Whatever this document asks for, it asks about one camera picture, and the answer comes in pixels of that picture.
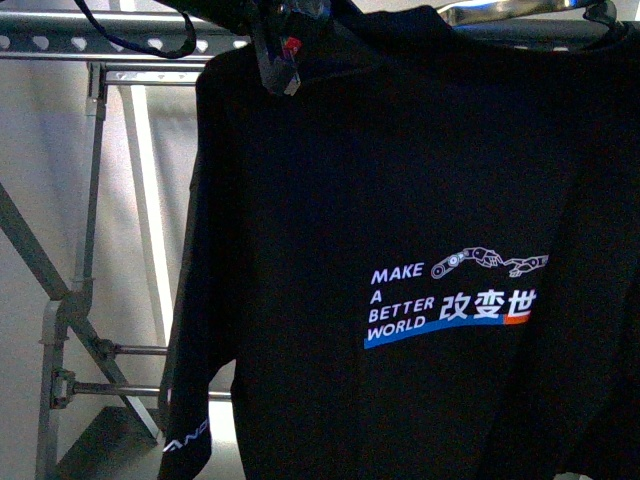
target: black t-shirt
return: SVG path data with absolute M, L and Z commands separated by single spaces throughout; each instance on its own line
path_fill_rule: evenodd
M 198 80 L 159 479 L 206 463 L 233 359 L 249 480 L 552 478 L 630 378 L 640 38 L 551 54 L 430 7 L 341 22 L 293 97 L 250 46 Z

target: diagonal metal bar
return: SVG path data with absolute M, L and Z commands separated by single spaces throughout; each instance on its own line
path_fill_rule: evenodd
M 44 288 L 51 300 L 62 300 L 69 292 L 44 248 L 0 183 L 0 228 Z

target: metal frame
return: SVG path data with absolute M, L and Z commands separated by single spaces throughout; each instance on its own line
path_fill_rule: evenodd
M 184 38 L 182 17 L 172 14 L 97 13 L 96 17 L 107 30 L 142 43 L 159 39 L 166 48 L 175 48 Z M 152 386 L 130 385 L 115 362 L 117 355 L 166 355 L 167 349 L 153 346 L 123 346 L 101 339 L 88 320 L 93 293 L 93 246 L 102 132 L 106 118 L 109 85 L 167 85 L 193 86 L 204 63 L 213 55 L 239 47 L 247 42 L 229 32 L 202 21 L 194 21 L 200 44 L 198 54 L 177 62 L 159 62 L 155 57 L 131 54 L 114 48 L 93 31 L 78 12 L 20 12 L 0 10 L 0 60 L 68 60 L 87 62 L 89 69 L 86 102 L 82 202 L 87 205 L 86 216 L 76 246 L 75 277 L 67 286 L 19 210 L 0 183 L 0 228 L 51 299 L 43 315 L 42 387 L 38 428 L 36 480 L 56 478 L 57 435 L 59 412 L 74 395 L 118 395 L 129 411 L 147 432 L 150 442 L 156 442 L 159 430 L 140 401 L 141 396 L 157 396 Z M 463 27 L 460 31 L 486 40 L 521 48 L 537 47 L 545 50 L 573 48 L 588 44 L 602 34 L 595 24 L 575 21 L 505 21 Z M 42 39 L 49 43 L 44 49 Z M 134 172 L 139 166 L 134 165 Z M 144 179 L 135 179 L 136 196 L 146 195 Z M 149 233 L 143 231 L 143 241 Z M 82 383 L 73 372 L 63 368 L 64 342 L 67 330 L 78 336 L 93 361 L 109 383 Z M 210 392 L 211 400 L 230 400 L 226 392 Z

